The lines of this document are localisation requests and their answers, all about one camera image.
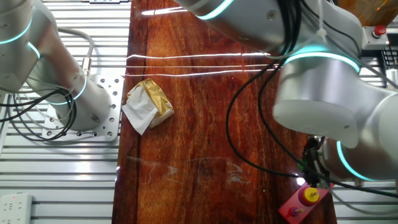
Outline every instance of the white wire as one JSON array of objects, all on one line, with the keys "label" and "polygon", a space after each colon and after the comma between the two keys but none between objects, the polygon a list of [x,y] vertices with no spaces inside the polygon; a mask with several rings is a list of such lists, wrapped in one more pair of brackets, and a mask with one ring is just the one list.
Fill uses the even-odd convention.
[{"label": "white wire", "polygon": [[[321,173],[321,168],[319,167],[318,161],[314,161],[314,165],[315,165],[316,170],[319,173]],[[329,190],[329,192],[332,194],[332,196],[334,196],[337,199],[337,201],[339,201],[340,203],[342,203],[343,205],[345,205],[349,209],[352,209],[354,211],[363,213],[365,215],[391,215],[391,214],[398,213],[398,209],[393,209],[391,211],[386,211],[386,212],[373,212],[373,211],[367,211],[367,210],[363,210],[363,209],[360,209],[360,208],[356,208],[356,207],[350,205],[349,203],[345,202],[339,196],[337,196],[337,194],[334,193],[334,191],[330,188],[330,186],[324,180],[321,180],[321,181],[326,186],[326,188]]]},{"label": "white wire", "polygon": [[41,91],[54,91],[57,89],[43,89],[43,90],[39,90],[39,91],[34,91],[34,90],[29,90],[29,91],[15,91],[15,92],[11,92],[9,90],[6,90],[5,88],[0,87],[0,90],[5,91],[8,94],[14,94],[14,93],[37,93],[37,92],[41,92]]},{"label": "white wire", "polygon": [[[18,96],[18,102],[22,104],[21,96],[20,96],[19,94],[17,94],[17,96]],[[51,118],[51,117],[48,116],[47,114],[44,114],[43,112],[41,112],[36,106],[35,106],[35,108],[37,109],[38,112],[42,113],[42,114],[45,115],[46,117]],[[61,128],[48,128],[48,127],[46,127],[46,126],[44,126],[44,125],[39,124],[37,121],[35,121],[35,120],[29,115],[29,111],[26,112],[25,114],[26,114],[26,116],[27,116],[33,123],[35,123],[36,125],[38,125],[38,126],[40,126],[40,127],[42,127],[42,128],[45,128],[45,129],[48,129],[48,130],[61,130],[61,129],[64,128],[64,127],[61,127]]]},{"label": "white wire", "polygon": [[[28,99],[28,100],[31,100],[30,98],[29,98],[29,96],[27,96],[26,94],[24,94],[25,95],[25,97]],[[44,116],[46,116],[46,117],[48,117],[48,118],[53,118],[54,120],[56,120],[56,121],[63,121],[64,119],[67,119],[68,117],[69,117],[69,114],[72,112],[72,108],[69,110],[69,112],[68,112],[68,114],[66,115],[66,117],[64,117],[64,118],[61,118],[61,119],[57,119],[57,118],[54,118],[54,117],[52,117],[52,116],[50,116],[50,115],[47,115],[46,113],[44,113],[43,111],[41,111],[41,110],[39,110],[39,108],[37,107],[37,106],[35,106],[34,107],[39,113],[41,113],[42,115],[44,115]]]},{"label": "white wire", "polygon": [[[65,95],[65,96],[70,95],[70,94],[72,93],[72,91],[76,88],[76,84],[77,84],[77,79],[76,79],[76,80],[74,80],[75,83],[73,84],[72,88],[69,90],[68,88],[65,88],[65,87],[60,86],[60,85],[55,85],[55,84],[51,84],[51,83],[46,83],[45,81],[38,80],[38,79],[32,78],[32,77],[28,77],[28,78],[30,78],[31,80],[35,80],[35,81],[37,81],[37,82],[44,83],[44,84],[49,85],[49,86],[54,86],[54,87],[62,88],[62,89],[64,89],[64,90],[69,91],[69,93],[68,93],[67,95]],[[53,118],[53,117],[51,117],[51,116],[49,116],[49,115],[47,115],[47,114],[41,112],[41,111],[38,109],[38,107],[36,107],[36,106],[35,106],[35,109],[36,109],[39,113],[43,114],[44,116],[46,116],[46,117],[48,117],[48,118],[53,118],[53,119],[56,120],[56,121],[63,121],[64,119],[67,119],[67,118],[69,117],[70,113],[71,113],[72,110],[73,110],[73,105],[74,105],[74,103],[75,103],[75,101],[73,100],[73,101],[71,102],[71,105],[70,105],[70,109],[69,109],[68,114],[67,114],[64,118],[61,118],[61,119]]]},{"label": "white wire", "polygon": [[322,38],[322,40],[324,42],[326,41],[326,30],[323,29],[323,2],[324,0],[318,0],[318,4],[319,4],[319,30],[317,32],[317,34]]}]

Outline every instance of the red wood surface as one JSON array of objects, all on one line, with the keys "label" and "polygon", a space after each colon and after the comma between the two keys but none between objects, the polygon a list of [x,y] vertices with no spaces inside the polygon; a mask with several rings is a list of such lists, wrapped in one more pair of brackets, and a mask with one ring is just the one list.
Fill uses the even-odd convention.
[{"label": "red wood surface", "polygon": [[[286,223],[278,209],[300,187],[296,180],[245,164],[225,135],[226,109],[234,93],[269,61],[246,55],[256,51],[189,12],[156,13],[173,7],[178,5],[172,0],[132,1],[124,96],[152,78],[175,114],[143,136],[123,115],[113,223]],[[257,93],[264,79],[249,85],[236,101],[231,136],[251,161],[298,172],[258,115]],[[272,119],[277,81],[264,94],[264,112],[282,142],[299,156],[306,135]],[[336,223],[331,197],[304,223]]]}]

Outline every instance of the black cable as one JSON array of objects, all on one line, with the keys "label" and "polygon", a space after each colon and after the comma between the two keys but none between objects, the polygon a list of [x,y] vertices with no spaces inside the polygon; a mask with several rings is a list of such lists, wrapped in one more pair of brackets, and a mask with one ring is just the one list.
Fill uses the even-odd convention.
[{"label": "black cable", "polygon": [[32,101],[28,101],[28,102],[25,102],[25,103],[14,103],[14,104],[0,103],[0,106],[3,106],[3,107],[14,107],[14,106],[27,106],[27,105],[31,105],[31,104],[36,103],[36,102],[40,103],[40,102],[44,101],[45,99],[47,99],[49,96],[54,95],[55,91],[59,91],[59,90],[54,90],[53,92],[51,92],[51,93],[49,93],[47,95],[44,95],[44,96],[42,96],[42,97],[40,97],[38,99],[35,99],[35,100],[32,100]]},{"label": "black cable", "polygon": [[51,93],[49,93],[49,94],[47,94],[47,95],[45,95],[45,96],[43,96],[43,97],[40,97],[40,98],[34,100],[34,103],[32,103],[28,108],[26,108],[26,109],[24,109],[23,111],[21,111],[21,113],[18,113],[18,114],[14,115],[14,116],[10,116],[10,117],[8,117],[8,118],[6,118],[6,119],[0,119],[0,122],[10,121],[10,120],[12,120],[12,119],[18,118],[19,116],[22,116],[24,113],[28,112],[28,111],[29,111],[30,109],[32,109],[34,106],[36,106],[37,104],[39,104],[41,101],[44,101],[44,100],[47,99],[48,97],[50,97],[50,96],[52,96],[52,95],[59,94],[59,93],[61,93],[60,90],[55,90],[55,91],[53,91],[53,92],[51,92]]},{"label": "black cable", "polygon": [[[303,6],[306,8],[306,10],[310,11],[311,14],[312,14],[313,16],[315,16],[316,18],[319,19],[319,16],[310,8],[310,6],[308,6],[308,4],[307,4],[304,0],[301,0],[301,2],[302,2],[302,4],[303,4]],[[342,31],[340,31],[340,30],[338,30],[338,29],[332,27],[332,26],[329,25],[329,23],[327,23],[326,21],[323,21],[323,23],[324,23],[324,25],[326,25],[326,26],[329,27],[330,29],[334,30],[335,32],[337,32],[337,33],[339,33],[339,34],[341,34],[341,35],[344,35],[344,36],[348,37],[349,39],[351,39],[351,40],[354,42],[354,45],[355,45],[356,50],[358,51],[358,56],[359,56],[359,57],[361,56],[361,48],[359,47],[358,43],[355,41],[355,39],[354,39],[352,36],[350,36],[350,35],[348,35],[348,34],[342,32]]]},{"label": "black cable", "polygon": [[[65,94],[64,97],[65,97],[65,100],[66,100],[67,103],[68,103],[68,107],[71,109],[71,102],[73,101],[73,97],[72,97],[71,95],[67,94],[67,93],[68,93],[67,91],[64,92],[64,94]],[[13,121],[11,121],[11,124],[12,124],[12,126],[14,127],[14,129],[15,129],[21,136],[23,136],[24,138],[26,138],[26,139],[28,139],[28,140],[31,140],[31,141],[38,141],[38,142],[52,141],[52,140],[56,140],[56,139],[58,139],[58,138],[64,136],[64,135],[67,133],[67,131],[71,128],[71,126],[72,126],[73,123],[75,122],[75,119],[76,119],[76,112],[77,112],[77,110],[76,110],[76,104],[74,103],[74,104],[73,104],[73,108],[72,108],[72,112],[68,115],[67,124],[63,127],[63,129],[62,129],[58,134],[56,134],[55,136],[53,136],[53,137],[51,137],[51,138],[43,138],[42,136],[39,136],[38,134],[34,133],[34,131],[26,124],[26,122],[25,122],[21,117],[19,117],[21,123],[26,127],[26,129],[29,130],[30,133],[32,133],[35,137],[37,137],[37,138],[39,138],[39,139],[30,138],[30,137],[28,137],[27,135],[25,135],[25,134],[23,134],[22,132],[20,132],[19,129],[16,127],[16,125],[15,125],[15,123],[14,123]]]},{"label": "black cable", "polygon": [[[295,29],[293,31],[290,30],[290,16],[289,16],[289,6],[286,5],[285,1],[278,1],[279,7],[280,7],[280,11],[282,14],[282,20],[284,22],[284,27],[285,27],[285,45],[284,45],[284,49],[281,52],[281,55],[285,54],[287,49],[290,47],[290,50],[294,49],[294,46],[297,42],[298,39],[298,33],[300,31],[300,25],[298,25],[298,27],[294,27]],[[298,4],[295,4],[296,10],[300,11],[300,3],[298,2]],[[301,12],[297,14],[296,18],[292,18],[292,21],[295,22],[300,22],[301,24]],[[272,174],[277,174],[277,175],[281,175],[284,177],[293,177],[293,178],[297,178],[299,177],[298,175],[293,175],[293,174],[286,174],[283,172],[278,172],[278,171],[274,171],[274,170],[270,170],[267,169],[265,167],[261,167],[259,165],[256,165],[255,163],[249,161],[248,159],[246,159],[245,157],[243,157],[238,150],[236,149],[236,147],[234,146],[230,133],[229,133],[229,116],[231,114],[231,109],[233,107],[234,102],[236,101],[237,97],[240,95],[240,93],[250,84],[252,83],[254,80],[256,80],[257,78],[259,78],[261,75],[263,75],[268,69],[270,69],[271,67],[273,67],[275,65],[277,61],[272,62],[270,65],[268,65],[266,68],[264,68],[263,70],[261,70],[256,76],[252,77],[250,80],[248,80],[233,96],[231,102],[229,103],[228,109],[227,109],[227,113],[226,113],[226,135],[227,135],[227,139],[229,142],[229,145],[231,146],[232,150],[234,151],[234,153],[240,158],[242,159],[244,162],[246,162],[247,164],[249,164],[250,166],[253,166],[259,170],[263,170]]]},{"label": "black cable", "polygon": [[235,95],[232,97],[232,100],[231,100],[231,102],[229,103],[229,106],[228,106],[228,109],[227,109],[227,112],[226,112],[226,121],[225,121],[225,124],[226,124],[226,127],[225,127],[225,129],[226,129],[226,137],[227,137],[228,142],[229,142],[229,145],[231,146],[231,148],[232,148],[232,150],[234,151],[234,153],[235,153],[240,159],[242,159],[244,162],[246,162],[247,164],[249,164],[250,166],[253,166],[253,167],[255,167],[255,168],[259,169],[259,170],[262,170],[262,171],[269,172],[269,173],[271,173],[271,174],[277,174],[277,175],[281,175],[281,176],[284,176],[284,177],[298,177],[298,176],[293,175],[293,174],[286,174],[286,173],[283,173],[283,172],[278,172],[278,171],[270,170],[270,169],[267,169],[267,168],[265,168],[265,167],[261,167],[261,166],[259,166],[259,165],[256,165],[255,163],[249,161],[248,159],[246,159],[245,157],[243,157],[243,156],[238,152],[238,150],[236,149],[236,147],[234,146],[234,144],[233,144],[233,142],[232,142],[231,135],[229,134],[229,116],[230,116],[230,114],[231,114],[231,109],[232,109],[232,107],[233,107],[233,105],[234,105],[235,100],[236,100],[237,97],[240,95],[240,93],[241,93],[250,83],[252,83],[254,80],[256,80],[256,79],[259,78],[261,75],[263,75],[264,72],[266,72],[266,70],[268,70],[268,69],[270,69],[272,66],[274,66],[274,64],[275,64],[275,62],[272,63],[272,64],[270,64],[270,65],[268,65],[268,66],[267,66],[266,68],[264,68],[263,70],[261,70],[261,72],[259,72],[256,76],[252,77],[252,78],[251,78],[249,81],[247,81],[247,82],[235,93]]}]

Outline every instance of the white panel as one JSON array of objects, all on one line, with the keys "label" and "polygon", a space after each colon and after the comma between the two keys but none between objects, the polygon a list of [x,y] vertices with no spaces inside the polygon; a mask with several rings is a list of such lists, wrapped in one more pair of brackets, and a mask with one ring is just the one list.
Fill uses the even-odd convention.
[{"label": "white panel", "polygon": [[112,9],[116,9],[116,10],[127,10],[130,12],[130,8],[131,6],[128,4],[106,4],[106,5],[102,5],[102,4],[76,4],[76,3],[69,3],[69,4],[56,4],[55,6],[52,6],[51,4],[46,4],[46,6],[48,7],[48,9],[50,9],[51,11],[94,11],[94,10],[112,10]]},{"label": "white panel", "polygon": [[32,206],[32,217],[112,217],[112,208],[113,204],[40,204]]},{"label": "white panel", "polygon": [[[383,190],[385,192],[396,193],[395,190]],[[386,197],[382,195],[370,194],[367,192],[357,191],[353,194],[352,190],[335,190],[335,194],[347,202],[397,202],[396,198]]]},{"label": "white panel", "polygon": [[28,193],[34,202],[113,202],[114,190],[72,189],[0,189],[2,195]]},{"label": "white panel", "polygon": [[112,174],[116,162],[0,162],[0,173]]},{"label": "white panel", "polygon": [[92,75],[124,75],[126,68],[91,68]]},{"label": "white panel", "polygon": [[2,181],[0,187],[79,187],[79,188],[113,188],[113,182],[69,181],[69,182],[44,182],[44,181]]},{"label": "white panel", "polygon": [[[68,47],[69,52],[72,55],[86,55],[87,47]],[[95,47],[93,51],[93,56],[99,55],[112,55],[112,56],[120,56],[125,57],[127,54],[126,47]]]},{"label": "white panel", "polygon": [[79,24],[79,23],[96,23],[96,22],[99,22],[99,23],[102,23],[102,22],[107,22],[107,23],[112,23],[112,22],[115,22],[115,23],[129,23],[130,19],[127,19],[127,18],[124,18],[124,19],[113,18],[112,20],[109,20],[109,19],[101,19],[101,18],[99,18],[99,19],[97,19],[97,18],[94,18],[94,19],[90,19],[90,18],[86,18],[86,19],[59,18],[59,19],[56,19],[55,22],[57,22],[57,24],[62,26],[62,24],[68,24],[68,23],[71,23],[71,22],[76,22],[76,24]]},{"label": "white panel", "polygon": [[[8,136],[6,137],[6,140],[4,142],[4,146],[44,146],[45,144],[39,143],[39,142],[32,142],[30,140],[24,139],[23,137],[20,136]],[[60,147],[85,147],[85,146],[91,146],[91,147],[110,147],[110,146],[119,146],[119,137],[116,138],[115,141],[113,142],[107,142],[107,143],[99,143],[99,142],[94,142],[94,143],[76,143],[76,144],[69,144],[69,145],[60,145]]]},{"label": "white panel", "polygon": [[379,77],[361,77],[361,79],[365,82],[382,82],[383,79]]},{"label": "white panel", "polygon": [[118,155],[1,154],[0,160],[117,161]]},{"label": "white panel", "polygon": [[56,19],[68,19],[71,17],[79,19],[92,19],[101,15],[102,19],[117,18],[128,19],[130,18],[130,10],[102,10],[102,11],[54,11],[52,12]]},{"label": "white panel", "polygon": [[112,224],[111,220],[32,220],[30,224]]},{"label": "white panel", "polygon": [[[66,47],[88,47],[89,43],[87,41],[64,41]],[[94,41],[95,47],[127,47],[127,42],[100,42]]]},{"label": "white panel", "polygon": [[[385,211],[391,211],[394,209],[398,210],[398,205],[353,205],[357,208],[363,209],[363,210],[368,210],[372,212],[385,212]],[[348,209],[344,205],[335,205],[335,211],[336,211],[336,216],[337,218],[359,218],[359,217],[394,217],[398,219],[398,213],[392,214],[392,215],[365,215],[362,213],[359,213],[357,211]]]},{"label": "white panel", "polygon": [[0,181],[110,181],[114,182],[116,174],[108,175],[0,175]]},{"label": "white panel", "polygon": [[118,149],[35,149],[35,148],[5,148],[1,152],[4,154],[118,154]]},{"label": "white panel", "polygon": [[[345,184],[349,184],[351,186],[354,186],[353,182],[345,182]],[[386,189],[386,188],[390,188],[390,189],[394,189],[396,187],[396,183],[395,181],[365,181],[363,187],[366,188],[382,188],[382,189]],[[335,187],[333,188],[336,191],[337,190],[341,190],[341,189],[346,189],[342,186],[339,185],[335,185]]]},{"label": "white panel", "polygon": [[397,224],[396,220],[337,220],[337,224]]}]

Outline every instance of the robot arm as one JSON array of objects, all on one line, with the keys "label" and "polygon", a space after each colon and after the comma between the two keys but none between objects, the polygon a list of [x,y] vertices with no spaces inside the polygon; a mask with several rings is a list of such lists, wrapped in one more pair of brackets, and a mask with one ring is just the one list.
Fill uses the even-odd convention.
[{"label": "robot arm", "polygon": [[[266,52],[280,52],[284,45],[284,25],[276,1],[175,1],[237,42]],[[317,0],[305,3],[319,13]],[[325,1],[322,9],[324,21],[335,28],[324,26],[328,37],[358,58],[356,46],[361,46],[363,39],[359,20]],[[318,30],[318,19],[304,7],[302,11],[297,46]],[[320,161],[342,179],[396,179],[398,138],[393,130],[398,125],[397,93],[361,81],[359,70],[359,65],[334,45],[315,39],[285,62],[274,119],[294,131],[329,137]]]},{"label": "robot arm", "polygon": [[[52,13],[40,0],[0,1],[0,89],[17,93],[25,82],[41,96],[55,85],[70,90],[77,108],[71,127],[75,131],[97,127],[111,109],[107,91],[91,81],[70,55]],[[58,118],[68,116],[62,95],[47,101]]]}]

